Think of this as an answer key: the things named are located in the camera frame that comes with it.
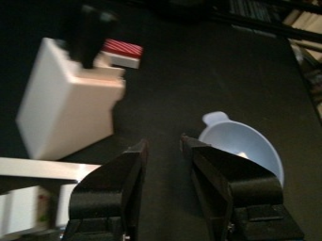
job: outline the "white plastic container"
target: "white plastic container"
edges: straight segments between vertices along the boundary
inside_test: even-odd
[[[225,112],[206,114],[204,121],[208,127],[200,136],[200,141],[256,162],[276,174],[284,186],[282,161],[265,136],[250,126],[230,120]]]
[[[31,159],[61,159],[114,133],[122,75],[102,62],[82,69],[54,40],[43,40],[16,117]]]

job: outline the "black clamp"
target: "black clamp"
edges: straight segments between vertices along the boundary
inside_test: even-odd
[[[212,241],[301,240],[276,175],[244,157],[182,136]],[[75,187],[63,241],[138,240],[147,142],[103,165]]]
[[[182,136],[182,151],[210,240],[301,240],[276,175],[254,162]]]
[[[77,185],[63,241],[138,240],[146,161],[143,140]]]

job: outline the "black surface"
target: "black surface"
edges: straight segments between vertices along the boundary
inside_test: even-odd
[[[8,0],[0,8],[2,156],[29,157],[14,120],[38,47],[57,35],[65,4]],[[204,114],[222,110],[274,145],[286,172],[286,207],[306,240],[321,240],[322,131],[288,41],[224,24],[175,24],[139,8],[118,13],[114,37],[143,46],[141,67],[125,74],[115,134],[65,161],[103,164],[146,137],[139,240],[209,240],[179,139],[182,133],[198,137]]]

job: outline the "white bowl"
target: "white bowl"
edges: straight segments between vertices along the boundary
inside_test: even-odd
[[[200,141],[256,162],[276,174],[284,186],[282,162],[265,136],[250,126],[230,120],[225,112],[206,114],[204,121],[208,127],[200,136]]]

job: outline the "black table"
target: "black table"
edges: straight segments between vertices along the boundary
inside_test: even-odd
[[[61,4],[8,1],[0,10],[2,156],[29,158],[14,120],[41,40],[55,37]],[[63,161],[103,164],[147,138],[139,240],[208,240],[179,137],[198,137],[204,114],[225,111],[274,145],[286,172],[285,204],[306,240],[321,240],[322,129],[288,40],[225,24],[171,23],[141,8],[111,8],[122,19],[114,38],[143,46],[141,67],[125,74],[115,134]]]

